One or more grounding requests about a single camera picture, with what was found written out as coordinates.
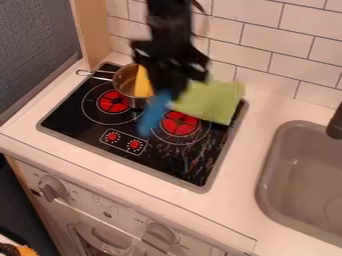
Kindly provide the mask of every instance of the saucepan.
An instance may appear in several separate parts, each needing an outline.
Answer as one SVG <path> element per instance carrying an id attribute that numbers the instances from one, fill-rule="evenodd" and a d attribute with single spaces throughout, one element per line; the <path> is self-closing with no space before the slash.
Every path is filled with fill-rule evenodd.
<path id="1" fill-rule="evenodd" d="M 76 74 L 80 76 L 89 76 L 97 80 L 112 82 L 113 87 L 120 92 L 122 95 L 128 98 L 131 108 L 134 109 L 144 109 L 146 104 L 148 103 L 147 97 L 136 97 L 135 96 L 135 86 L 136 86 L 136 78 L 139 70 L 138 64 L 129 64 L 120 68 L 118 71 L 103 71 L 103 70 L 95 70 L 93 72 L 89 72 L 87 70 L 77 70 Z M 94 73 L 112 73 L 113 78 L 104 78 L 94 76 Z"/>

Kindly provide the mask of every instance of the oven handle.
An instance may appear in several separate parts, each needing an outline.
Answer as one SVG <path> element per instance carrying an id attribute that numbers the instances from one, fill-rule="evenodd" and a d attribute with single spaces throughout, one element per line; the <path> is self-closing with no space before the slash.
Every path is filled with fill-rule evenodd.
<path id="1" fill-rule="evenodd" d="M 133 245 L 129 246 L 127 249 L 120 249 L 101 241 L 94 235 L 94 229 L 94 227 L 85 223 L 78 223 L 76 225 L 77 234 L 101 252 L 111 256 L 146 256 L 143 251 Z"/>

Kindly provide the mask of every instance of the sink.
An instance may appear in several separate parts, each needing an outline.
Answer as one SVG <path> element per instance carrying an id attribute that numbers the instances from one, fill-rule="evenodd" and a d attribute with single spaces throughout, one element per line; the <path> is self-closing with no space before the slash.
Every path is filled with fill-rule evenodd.
<path id="1" fill-rule="evenodd" d="M 342 140 L 292 121 L 276 132 L 256 188 L 273 221 L 342 248 Z"/>

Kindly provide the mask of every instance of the toy stove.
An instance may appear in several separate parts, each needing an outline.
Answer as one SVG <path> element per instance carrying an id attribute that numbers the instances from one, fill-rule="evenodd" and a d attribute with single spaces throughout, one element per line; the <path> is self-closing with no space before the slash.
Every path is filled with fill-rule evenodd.
<path id="1" fill-rule="evenodd" d="M 100 69 L 115 72 L 119 68 L 106 63 Z M 112 78 L 113 74 L 94 76 Z M 89 78 L 40 125 L 43 132 L 69 143 L 198 190 L 208 187 L 216 176 L 246 105 L 241 101 L 230 126 L 170 110 L 146 139 L 137 132 L 144 111 L 131 108 L 112 83 Z"/>

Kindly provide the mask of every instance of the green sponge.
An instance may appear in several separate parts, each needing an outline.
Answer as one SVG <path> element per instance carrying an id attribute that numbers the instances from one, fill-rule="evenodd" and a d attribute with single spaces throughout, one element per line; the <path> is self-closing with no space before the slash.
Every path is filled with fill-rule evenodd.
<path id="1" fill-rule="evenodd" d="M 238 82 L 208 84 L 191 81 L 171 108 L 209 122 L 229 125 L 236 107 L 245 95 L 245 86 Z"/>

